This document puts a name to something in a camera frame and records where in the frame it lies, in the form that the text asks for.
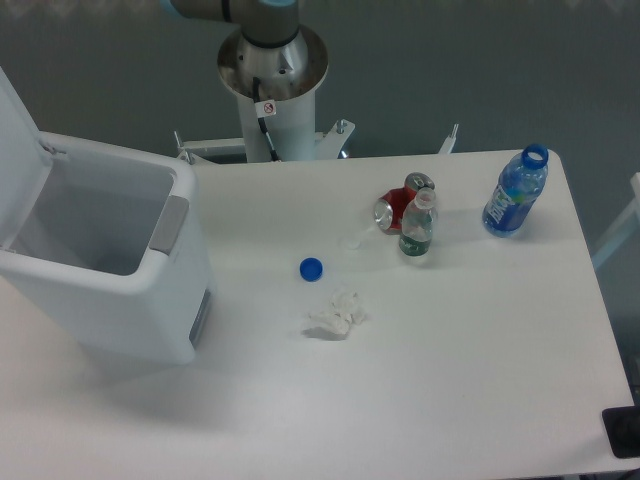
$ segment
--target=metal bracket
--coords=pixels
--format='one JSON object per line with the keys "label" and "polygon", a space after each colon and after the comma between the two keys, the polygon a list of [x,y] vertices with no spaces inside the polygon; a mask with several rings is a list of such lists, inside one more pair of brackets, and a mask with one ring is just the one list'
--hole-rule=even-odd
{"label": "metal bracket", "polygon": [[[355,124],[343,119],[338,120],[328,133],[316,132],[316,159],[346,158],[348,155],[344,146],[355,129]],[[242,155],[246,151],[242,138],[183,142],[177,131],[174,131],[173,135],[178,147],[178,158],[189,165],[195,164],[195,156],[226,157]]]}

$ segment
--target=gray floor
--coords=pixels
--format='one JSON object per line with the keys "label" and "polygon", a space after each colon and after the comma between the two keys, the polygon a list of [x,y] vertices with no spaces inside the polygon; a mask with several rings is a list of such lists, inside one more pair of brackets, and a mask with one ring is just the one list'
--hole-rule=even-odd
{"label": "gray floor", "polygon": [[[172,18],[155,0],[18,11],[28,3],[0,0],[0,65],[40,129],[169,155],[176,128],[240,136],[215,66],[233,27]],[[563,158],[589,246],[631,200],[638,0],[308,0],[302,16],[330,53],[317,127],[355,122],[353,155],[433,153],[455,122],[457,151],[545,143]],[[640,352],[638,240],[599,273],[625,358]]]}

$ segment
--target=plastic bottle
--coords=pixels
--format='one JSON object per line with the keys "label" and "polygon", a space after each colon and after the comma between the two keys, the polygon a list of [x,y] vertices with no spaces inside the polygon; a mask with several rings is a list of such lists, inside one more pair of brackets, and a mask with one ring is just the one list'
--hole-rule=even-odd
{"label": "plastic bottle", "polygon": [[493,196],[482,213],[486,229],[498,237],[518,231],[529,210],[542,193],[547,179],[549,152],[529,145],[504,167]]}
{"label": "plastic bottle", "polygon": [[436,192],[429,187],[421,188],[402,216],[400,250],[410,257],[427,253],[436,218]]}

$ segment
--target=cable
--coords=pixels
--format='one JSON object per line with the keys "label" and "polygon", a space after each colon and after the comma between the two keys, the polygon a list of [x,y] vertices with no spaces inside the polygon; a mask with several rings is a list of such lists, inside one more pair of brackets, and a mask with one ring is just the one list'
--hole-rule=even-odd
{"label": "cable", "polygon": [[[258,77],[253,77],[253,103],[260,103],[260,79]],[[271,135],[269,135],[269,130],[267,130],[267,122],[264,121],[264,118],[258,117],[258,125],[260,125],[260,131],[267,140],[267,147],[269,148],[271,161],[280,162],[281,159],[276,153],[276,147],[274,147]]]}

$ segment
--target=bottle label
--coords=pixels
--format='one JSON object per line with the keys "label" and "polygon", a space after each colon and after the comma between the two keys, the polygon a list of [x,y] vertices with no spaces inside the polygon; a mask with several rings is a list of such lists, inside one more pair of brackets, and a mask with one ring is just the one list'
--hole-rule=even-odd
{"label": "bottle label", "polygon": [[516,202],[504,191],[502,185],[498,185],[493,192],[493,198],[487,206],[487,214],[493,218],[495,223],[500,223],[509,207],[516,205]]}
{"label": "bottle label", "polygon": [[485,208],[485,221],[496,230],[516,230],[522,225],[535,202],[535,199],[528,202],[524,200],[521,192],[507,192],[502,185],[498,185],[493,192],[493,198]]}

